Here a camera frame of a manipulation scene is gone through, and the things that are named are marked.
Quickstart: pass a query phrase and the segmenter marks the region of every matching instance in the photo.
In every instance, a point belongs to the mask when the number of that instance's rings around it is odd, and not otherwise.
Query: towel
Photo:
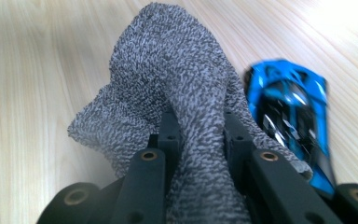
[[[77,113],[69,136],[101,153],[117,178],[158,133],[161,115],[178,118],[183,151],[167,194],[170,223],[249,223],[223,155],[224,110],[248,127],[257,148],[281,152],[310,178],[311,169],[255,124],[243,86],[221,47],[179,6],[152,3],[123,32],[110,60],[110,83]]]

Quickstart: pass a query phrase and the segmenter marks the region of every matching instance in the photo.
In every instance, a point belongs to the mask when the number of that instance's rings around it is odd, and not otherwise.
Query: wooden table
[[[0,223],[35,223],[62,188],[114,177],[66,128],[109,81],[121,32],[149,1],[0,0]],[[329,83],[339,183],[358,183],[358,1],[165,1],[215,35],[242,76],[286,58]]]

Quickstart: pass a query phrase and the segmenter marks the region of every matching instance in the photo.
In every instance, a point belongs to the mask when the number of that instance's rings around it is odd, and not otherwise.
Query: tabletop
[[[66,129],[109,82],[113,47],[149,2],[0,0],[0,223],[35,223],[62,188],[114,180]],[[358,183],[358,1],[160,2],[206,26],[239,76],[274,58],[324,76],[337,182]]]

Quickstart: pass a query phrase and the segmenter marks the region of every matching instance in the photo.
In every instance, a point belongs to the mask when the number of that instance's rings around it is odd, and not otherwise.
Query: cloth fold
[[[172,108],[184,146],[167,196],[169,222],[251,222],[223,155],[225,109],[248,127],[257,148],[281,152],[311,177],[305,162],[257,127],[234,68],[213,35],[183,8],[143,8],[119,38],[109,65],[110,83],[77,113],[68,133],[102,152],[119,178]]]

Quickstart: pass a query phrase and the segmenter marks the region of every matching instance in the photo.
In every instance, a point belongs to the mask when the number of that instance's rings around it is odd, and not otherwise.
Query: wood grain
[[[337,180],[358,183],[358,1],[161,2],[198,18],[240,76],[286,58],[326,77]],[[35,223],[60,189],[114,179],[66,128],[108,83],[113,46],[148,3],[0,0],[0,223]]]

